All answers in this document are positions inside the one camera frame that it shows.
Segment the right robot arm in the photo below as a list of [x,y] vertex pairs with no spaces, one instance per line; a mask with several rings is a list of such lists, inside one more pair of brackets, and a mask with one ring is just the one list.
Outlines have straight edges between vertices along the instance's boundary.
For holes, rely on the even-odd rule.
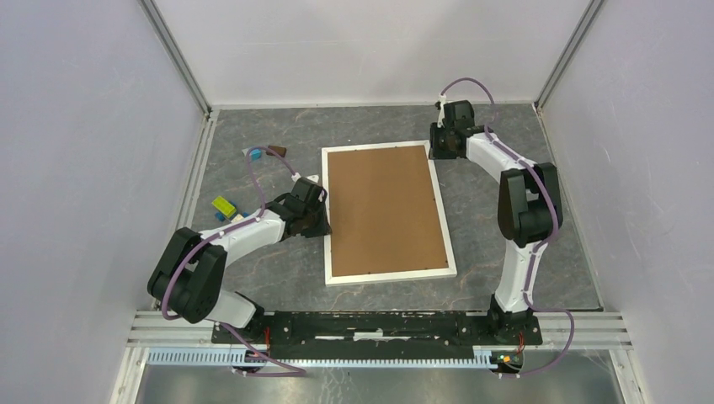
[[469,101],[449,102],[441,96],[435,107],[439,115],[430,126],[429,157],[464,158],[498,182],[497,220],[506,253],[486,330],[494,342],[508,343],[533,318],[531,288],[537,268],[562,225],[557,168],[521,156],[485,125],[477,125]]

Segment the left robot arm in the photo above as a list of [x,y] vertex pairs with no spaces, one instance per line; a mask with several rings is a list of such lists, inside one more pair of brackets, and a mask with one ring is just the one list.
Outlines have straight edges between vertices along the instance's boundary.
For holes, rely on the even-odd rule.
[[258,341],[264,334],[262,309],[224,288],[225,270],[262,247],[292,237],[329,235],[327,198],[327,190],[314,177],[299,177],[290,192],[238,222],[208,231],[178,229],[147,282],[148,294],[169,320],[226,323],[243,342]]

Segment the brown toy block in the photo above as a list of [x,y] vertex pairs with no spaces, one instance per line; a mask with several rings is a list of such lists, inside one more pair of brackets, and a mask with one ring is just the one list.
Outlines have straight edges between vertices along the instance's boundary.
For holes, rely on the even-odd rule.
[[273,157],[285,157],[287,153],[287,149],[282,146],[268,145],[267,149],[267,154]]

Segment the toy brick car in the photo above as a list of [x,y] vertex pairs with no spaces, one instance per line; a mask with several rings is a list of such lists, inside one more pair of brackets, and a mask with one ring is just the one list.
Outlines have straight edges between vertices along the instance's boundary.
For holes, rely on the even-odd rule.
[[215,218],[220,223],[234,223],[248,217],[248,213],[240,211],[235,204],[222,196],[214,198],[211,205],[216,211]]

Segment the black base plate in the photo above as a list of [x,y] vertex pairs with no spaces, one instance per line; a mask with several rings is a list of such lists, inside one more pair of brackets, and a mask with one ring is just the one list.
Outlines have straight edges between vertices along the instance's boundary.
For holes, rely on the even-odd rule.
[[475,347],[539,346],[531,314],[501,322],[485,311],[276,311],[239,336],[274,359],[470,359]]

